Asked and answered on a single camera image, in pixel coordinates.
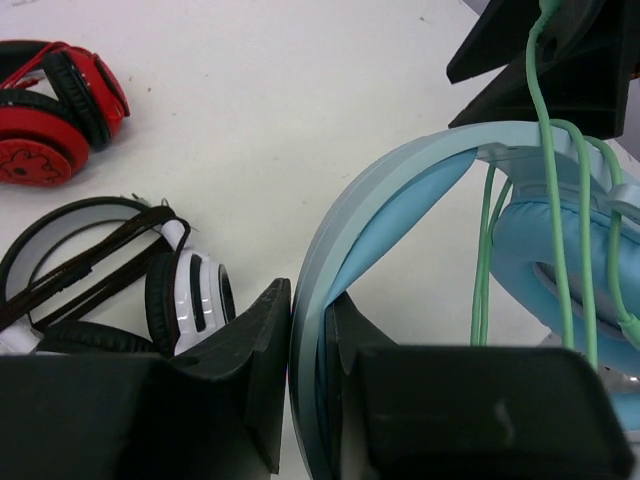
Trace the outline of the light blue headphones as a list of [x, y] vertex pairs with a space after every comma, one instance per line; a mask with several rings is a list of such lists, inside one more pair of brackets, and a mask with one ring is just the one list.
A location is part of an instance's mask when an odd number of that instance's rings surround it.
[[484, 343], [489, 279], [580, 352], [639, 371], [639, 182], [611, 146], [555, 120], [489, 122], [386, 154], [334, 202], [307, 251], [293, 303], [289, 391], [306, 468], [330, 474], [325, 311], [463, 177], [502, 172], [486, 196], [471, 341]]

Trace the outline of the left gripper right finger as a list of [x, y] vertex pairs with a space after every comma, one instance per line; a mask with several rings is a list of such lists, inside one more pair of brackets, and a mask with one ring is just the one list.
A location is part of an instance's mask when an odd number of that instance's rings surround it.
[[335, 479], [627, 479], [604, 387], [560, 348], [399, 345], [348, 295], [329, 308]]

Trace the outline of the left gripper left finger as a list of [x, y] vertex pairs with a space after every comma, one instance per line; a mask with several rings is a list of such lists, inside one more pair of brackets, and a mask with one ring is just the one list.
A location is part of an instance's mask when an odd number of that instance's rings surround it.
[[291, 284], [185, 354], [1, 360], [5, 479], [268, 479], [279, 470]]

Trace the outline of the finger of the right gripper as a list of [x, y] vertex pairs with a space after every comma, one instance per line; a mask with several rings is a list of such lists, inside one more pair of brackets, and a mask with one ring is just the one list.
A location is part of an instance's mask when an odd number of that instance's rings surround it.
[[[624, 131], [630, 83], [630, 35], [590, 31], [574, 45], [558, 35], [536, 46], [536, 79], [548, 115], [568, 120], [586, 135], [612, 139]], [[522, 56], [512, 61], [450, 122], [535, 121]]]
[[540, 36], [543, 60], [564, 61], [600, 44], [618, 1], [491, 1], [447, 65], [447, 77], [462, 82], [506, 66], [524, 53], [536, 20], [550, 18]]

